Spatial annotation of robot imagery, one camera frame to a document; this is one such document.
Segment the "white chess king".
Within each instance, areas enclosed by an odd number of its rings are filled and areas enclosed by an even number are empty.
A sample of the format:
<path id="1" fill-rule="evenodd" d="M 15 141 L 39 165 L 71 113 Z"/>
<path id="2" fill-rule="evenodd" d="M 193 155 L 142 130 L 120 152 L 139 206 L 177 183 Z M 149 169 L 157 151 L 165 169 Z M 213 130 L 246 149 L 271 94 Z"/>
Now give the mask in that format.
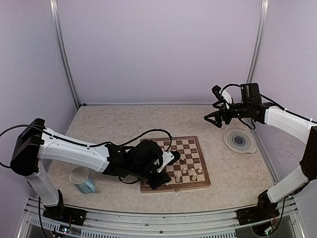
<path id="1" fill-rule="evenodd" d="M 179 182 L 180 182 L 180 177 L 181 177 L 181 173 L 178 172 L 178 173 L 175 175 L 175 182 L 176 182 L 176 183 L 179 183 Z"/>

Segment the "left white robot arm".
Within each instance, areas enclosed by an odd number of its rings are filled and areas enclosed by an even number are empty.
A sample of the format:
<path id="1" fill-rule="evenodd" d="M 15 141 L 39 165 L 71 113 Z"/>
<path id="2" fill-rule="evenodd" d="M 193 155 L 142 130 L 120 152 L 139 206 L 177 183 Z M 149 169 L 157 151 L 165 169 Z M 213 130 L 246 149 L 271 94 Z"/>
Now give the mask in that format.
<path id="1" fill-rule="evenodd" d="M 41 160 L 56 160 L 88 168 L 95 172 L 125 178 L 133 176 L 146 179 L 151 189 L 156 190 L 171 177 L 165 172 L 167 165 L 180 159 L 177 151 L 162 150 L 152 140 L 142 140 L 136 146 L 112 142 L 100 144 L 76 140 L 45 127 L 43 119 L 23 124 L 24 130 L 17 138 L 10 168 L 27 179 L 41 198 L 45 207 L 58 220 L 69 216 L 61 192 L 51 183 Z"/>

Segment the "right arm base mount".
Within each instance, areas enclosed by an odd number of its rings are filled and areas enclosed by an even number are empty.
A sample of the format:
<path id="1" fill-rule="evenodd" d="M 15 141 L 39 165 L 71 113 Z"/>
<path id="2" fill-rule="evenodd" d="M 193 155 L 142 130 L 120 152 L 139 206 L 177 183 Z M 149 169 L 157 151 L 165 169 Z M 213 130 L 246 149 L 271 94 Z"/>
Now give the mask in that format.
<path id="1" fill-rule="evenodd" d="M 256 223 L 260 221 L 264 221 L 267 219 L 271 219 L 274 216 L 279 216 L 280 213 L 278 209 L 274 208 L 271 210 L 259 210 L 257 206 L 238 209 L 236 211 L 237 219 L 239 225 L 247 225 L 251 223 Z"/>

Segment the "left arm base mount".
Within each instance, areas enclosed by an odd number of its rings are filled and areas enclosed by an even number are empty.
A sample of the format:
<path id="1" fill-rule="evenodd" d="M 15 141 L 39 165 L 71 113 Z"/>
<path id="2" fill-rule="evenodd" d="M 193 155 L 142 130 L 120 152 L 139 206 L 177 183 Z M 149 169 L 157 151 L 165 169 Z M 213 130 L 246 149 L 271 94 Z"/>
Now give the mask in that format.
<path id="1" fill-rule="evenodd" d="M 68 223 L 70 225 L 83 226 L 87 211 L 78 208 L 63 207 L 45 207 L 43 216 L 55 221 Z"/>

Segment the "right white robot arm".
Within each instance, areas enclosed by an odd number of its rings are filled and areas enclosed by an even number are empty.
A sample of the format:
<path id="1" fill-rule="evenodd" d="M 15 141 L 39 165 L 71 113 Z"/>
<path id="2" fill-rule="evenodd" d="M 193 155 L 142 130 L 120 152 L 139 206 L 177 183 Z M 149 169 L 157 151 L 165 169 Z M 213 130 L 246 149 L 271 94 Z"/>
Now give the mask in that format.
<path id="1" fill-rule="evenodd" d="M 257 83 L 240 84 L 238 87 L 241 90 L 241 101 L 235 103 L 225 88 L 214 86 L 211 91 L 217 98 L 217 102 L 213 103 L 213 107 L 217 110 L 206 115 L 204 119 L 218 128 L 223 124 L 230 124 L 233 118 L 251 119 L 253 122 L 284 131 L 301 141 L 306 147 L 298 167 L 259 195 L 253 215 L 258 220 L 264 220 L 276 208 L 280 200 L 316 180 L 317 123 L 288 111 L 272 99 L 268 99 L 266 103 L 262 102 L 265 96 L 260 93 Z"/>

